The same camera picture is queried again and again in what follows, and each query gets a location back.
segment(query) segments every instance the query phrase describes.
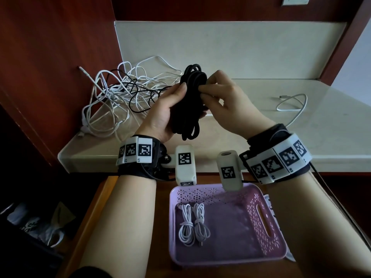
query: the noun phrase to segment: wooden table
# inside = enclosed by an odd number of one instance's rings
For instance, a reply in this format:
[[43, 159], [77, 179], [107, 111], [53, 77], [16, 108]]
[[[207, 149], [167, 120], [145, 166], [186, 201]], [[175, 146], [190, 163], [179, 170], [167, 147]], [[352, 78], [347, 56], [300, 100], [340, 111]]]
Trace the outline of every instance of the wooden table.
[[[100, 184], [73, 239], [70, 247], [71, 251], [65, 257], [58, 271], [58, 278], [67, 278], [78, 268], [86, 244], [115, 186], [116, 180], [117, 176], [110, 176]], [[218, 174], [197, 174], [197, 183], [220, 183], [220, 178]], [[146, 277], [303, 277], [297, 263], [287, 259], [212, 267], [181, 268], [177, 266], [172, 262], [168, 250], [169, 195], [176, 185], [176, 182], [157, 182], [155, 219]], [[265, 187], [259, 187], [263, 193], [266, 193]]]

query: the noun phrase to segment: finger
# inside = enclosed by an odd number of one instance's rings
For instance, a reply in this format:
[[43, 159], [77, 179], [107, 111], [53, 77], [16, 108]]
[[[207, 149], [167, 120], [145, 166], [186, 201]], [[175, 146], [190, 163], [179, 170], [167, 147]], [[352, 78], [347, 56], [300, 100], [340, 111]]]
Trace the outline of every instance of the finger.
[[161, 97], [167, 97], [169, 96], [170, 94], [174, 93], [178, 88], [179, 88], [180, 84], [175, 84], [173, 86], [171, 86], [170, 88], [168, 88], [162, 95]]
[[207, 79], [206, 84], [222, 84], [222, 85], [232, 85], [233, 81], [221, 70], [217, 70], [213, 75]]
[[182, 83], [178, 89], [176, 89], [173, 93], [169, 94], [166, 97], [161, 97], [161, 103], [164, 104], [166, 107], [172, 107], [178, 102], [180, 102], [187, 92], [187, 84]]
[[202, 114], [200, 115], [199, 119], [202, 119], [203, 117], [205, 117], [206, 114], [207, 114], [206, 112], [202, 112]]
[[213, 84], [213, 85], [200, 85], [198, 87], [198, 90], [201, 93], [209, 94], [211, 96], [219, 97], [223, 100], [227, 97], [227, 95], [231, 91], [230, 85], [219, 85], [219, 84]]
[[202, 102], [210, 109], [213, 116], [217, 117], [225, 113], [224, 107], [219, 103], [219, 99], [214, 98], [208, 94], [201, 94]]

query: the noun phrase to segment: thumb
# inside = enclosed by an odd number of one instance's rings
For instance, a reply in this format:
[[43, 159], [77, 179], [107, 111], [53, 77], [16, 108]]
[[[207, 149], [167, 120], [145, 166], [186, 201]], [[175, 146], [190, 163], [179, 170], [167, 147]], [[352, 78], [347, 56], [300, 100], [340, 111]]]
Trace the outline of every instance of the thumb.
[[219, 99], [208, 94], [201, 94], [203, 103], [210, 109], [211, 113], [215, 118], [223, 115], [225, 108], [219, 103]]
[[165, 97], [160, 97], [162, 103], [167, 107], [172, 107], [178, 102], [180, 102], [187, 92], [187, 84], [183, 83], [179, 86], [179, 88], [174, 91], [172, 94], [169, 94]]

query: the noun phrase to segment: white wall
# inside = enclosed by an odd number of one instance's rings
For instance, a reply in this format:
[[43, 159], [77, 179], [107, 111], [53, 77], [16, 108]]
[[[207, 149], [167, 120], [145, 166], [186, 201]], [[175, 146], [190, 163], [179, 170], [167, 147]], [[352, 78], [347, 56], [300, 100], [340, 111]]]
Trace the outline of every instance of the white wall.
[[371, 106], [371, 20], [331, 86]]
[[[315, 79], [345, 23], [116, 21], [115, 26], [123, 59], [132, 63], [160, 55], [182, 70], [197, 63], [207, 75], [222, 69], [233, 79]], [[165, 71], [156, 61], [142, 66], [152, 75]]]

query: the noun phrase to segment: purple basket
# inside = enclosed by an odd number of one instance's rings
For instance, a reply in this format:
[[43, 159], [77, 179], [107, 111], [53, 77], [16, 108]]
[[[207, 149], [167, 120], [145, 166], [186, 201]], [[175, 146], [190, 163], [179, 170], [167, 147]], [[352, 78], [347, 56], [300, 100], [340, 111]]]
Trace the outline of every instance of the purple basket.
[[[178, 238], [183, 222], [177, 204], [204, 203], [211, 236], [202, 245], [184, 246]], [[227, 192], [221, 184], [177, 186], [170, 192], [169, 252], [181, 266], [221, 265], [282, 259], [285, 240], [260, 189], [245, 183]]]

